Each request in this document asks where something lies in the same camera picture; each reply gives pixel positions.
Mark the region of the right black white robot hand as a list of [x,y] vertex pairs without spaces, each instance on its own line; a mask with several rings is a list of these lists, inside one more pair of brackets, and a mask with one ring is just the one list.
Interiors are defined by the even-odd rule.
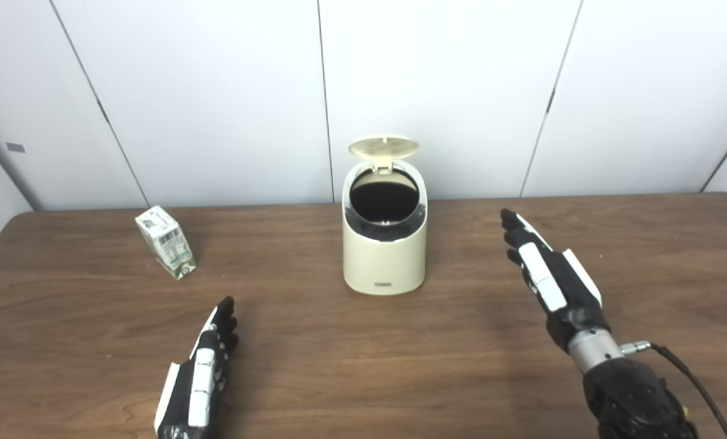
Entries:
[[601,293],[570,248],[555,251],[517,212],[500,211],[508,259],[516,264],[546,314],[553,342],[569,352],[583,331],[612,329],[603,313]]

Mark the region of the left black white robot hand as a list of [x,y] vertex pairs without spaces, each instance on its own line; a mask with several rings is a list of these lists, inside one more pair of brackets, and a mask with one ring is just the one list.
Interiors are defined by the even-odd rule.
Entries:
[[185,362],[172,362],[154,417],[157,438],[218,438],[217,414],[238,345],[235,301],[226,296],[210,312]]

